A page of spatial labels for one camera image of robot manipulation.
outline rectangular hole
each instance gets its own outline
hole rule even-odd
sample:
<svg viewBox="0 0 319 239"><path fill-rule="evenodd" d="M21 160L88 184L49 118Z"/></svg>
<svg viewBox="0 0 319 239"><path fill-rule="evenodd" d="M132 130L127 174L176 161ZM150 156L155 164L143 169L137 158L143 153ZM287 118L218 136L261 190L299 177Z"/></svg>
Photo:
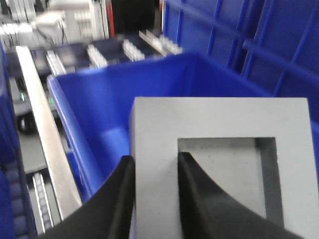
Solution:
<svg viewBox="0 0 319 239"><path fill-rule="evenodd" d="M190 152L238 202L261 217L284 225L274 137L180 138L178 151Z"/></svg>

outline cable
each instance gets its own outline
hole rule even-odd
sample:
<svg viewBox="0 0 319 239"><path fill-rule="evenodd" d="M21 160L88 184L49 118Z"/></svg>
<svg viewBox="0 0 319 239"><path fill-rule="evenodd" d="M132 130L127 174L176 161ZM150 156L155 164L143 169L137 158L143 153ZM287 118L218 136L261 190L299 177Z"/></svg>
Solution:
<svg viewBox="0 0 319 239"><path fill-rule="evenodd" d="M66 37L66 34L65 34L63 22L59 21L59 24L61 25L61 29L62 29L62 44L63 44L64 38L65 38L66 43L68 43L68 38Z"/></svg>
<svg viewBox="0 0 319 239"><path fill-rule="evenodd" d="M47 37L43 32L41 32L38 28L35 29L36 32L38 32L43 38L44 40L46 40L47 43L49 43L49 40L51 41L51 44L54 45L54 41L53 38L49 38Z"/></svg>
<svg viewBox="0 0 319 239"><path fill-rule="evenodd" d="M104 33L104 38L106 38L105 35L105 30L104 30L104 21L103 21L103 11L102 11L102 0L100 0L100 9L101 9L101 18L102 18L102 28L103 28L103 33Z"/></svg>

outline metal guide rail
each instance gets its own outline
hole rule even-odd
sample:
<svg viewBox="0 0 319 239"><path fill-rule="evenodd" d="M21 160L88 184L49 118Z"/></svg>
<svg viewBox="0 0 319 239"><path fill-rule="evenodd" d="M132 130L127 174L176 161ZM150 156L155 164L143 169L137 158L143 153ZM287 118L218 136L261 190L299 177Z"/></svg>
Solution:
<svg viewBox="0 0 319 239"><path fill-rule="evenodd" d="M31 102L59 214L63 220L78 209L82 201L31 53L26 46L17 46L16 52ZM42 183L43 180L41 180L41 175L38 172L34 174L33 178L35 188L38 191L37 195L40 195L37 200L40 205L43 229L47 229L52 226L52 218Z"/></svg>

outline blue crate wall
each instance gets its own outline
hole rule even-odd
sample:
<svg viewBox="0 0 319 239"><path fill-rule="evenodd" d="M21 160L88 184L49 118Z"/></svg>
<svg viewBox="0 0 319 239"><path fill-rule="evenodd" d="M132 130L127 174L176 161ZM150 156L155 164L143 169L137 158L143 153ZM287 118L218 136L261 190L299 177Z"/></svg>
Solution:
<svg viewBox="0 0 319 239"><path fill-rule="evenodd" d="M242 75L274 97L307 97L319 122L319 1L266 0Z"/></svg>
<svg viewBox="0 0 319 239"><path fill-rule="evenodd" d="M208 55L238 72L265 0L166 0L163 33L186 51Z"/></svg>
<svg viewBox="0 0 319 239"><path fill-rule="evenodd" d="M35 237L15 115L8 82L7 59L0 45L0 238Z"/></svg>

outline blue storage crate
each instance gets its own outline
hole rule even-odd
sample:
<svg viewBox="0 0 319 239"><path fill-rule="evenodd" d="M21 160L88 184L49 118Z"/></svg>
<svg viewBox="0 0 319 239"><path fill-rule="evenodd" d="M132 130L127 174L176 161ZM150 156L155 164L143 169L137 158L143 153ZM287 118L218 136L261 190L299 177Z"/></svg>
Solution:
<svg viewBox="0 0 319 239"><path fill-rule="evenodd" d="M76 162L74 167L72 160L71 166L80 174L76 178L84 200L129 153L129 114L136 96L270 96L192 53L52 76L48 84Z"/></svg>
<svg viewBox="0 0 319 239"><path fill-rule="evenodd" d="M27 239L35 236L35 224L14 125L6 58L3 50L0 54L0 238Z"/></svg>
<svg viewBox="0 0 319 239"><path fill-rule="evenodd" d="M265 0L165 0L163 33L186 51L241 71Z"/></svg>
<svg viewBox="0 0 319 239"><path fill-rule="evenodd" d="M9 182L0 168L0 238L14 239Z"/></svg>
<svg viewBox="0 0 319 239"><path fill-rule="evenodd" d="M83 199L128 153L135 96L307 97L318 168L318 0L166 0L164 7L164 35L202 56L189 53L49 80Z"/></svg>

